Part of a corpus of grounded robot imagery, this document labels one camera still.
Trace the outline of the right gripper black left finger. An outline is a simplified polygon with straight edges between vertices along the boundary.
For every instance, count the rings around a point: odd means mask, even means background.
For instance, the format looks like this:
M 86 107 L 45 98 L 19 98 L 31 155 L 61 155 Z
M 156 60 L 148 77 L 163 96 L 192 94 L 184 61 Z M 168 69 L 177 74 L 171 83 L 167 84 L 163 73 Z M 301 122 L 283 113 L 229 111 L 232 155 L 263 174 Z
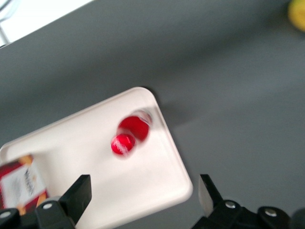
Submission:
M 91 176 L 81 175 L 61 196 L 35 210 L 39 229 L 74 229 L 92 199 Z

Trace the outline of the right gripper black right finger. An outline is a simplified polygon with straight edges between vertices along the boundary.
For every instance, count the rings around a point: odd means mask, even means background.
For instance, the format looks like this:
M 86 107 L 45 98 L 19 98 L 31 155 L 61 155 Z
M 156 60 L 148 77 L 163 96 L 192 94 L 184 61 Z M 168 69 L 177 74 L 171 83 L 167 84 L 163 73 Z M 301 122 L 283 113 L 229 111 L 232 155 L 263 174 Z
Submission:
M 223 199 L 208 174 L 201 174 L 198 187 L 203 216 L 193 229 L 260 229 L 257 215 L 233 200 Z

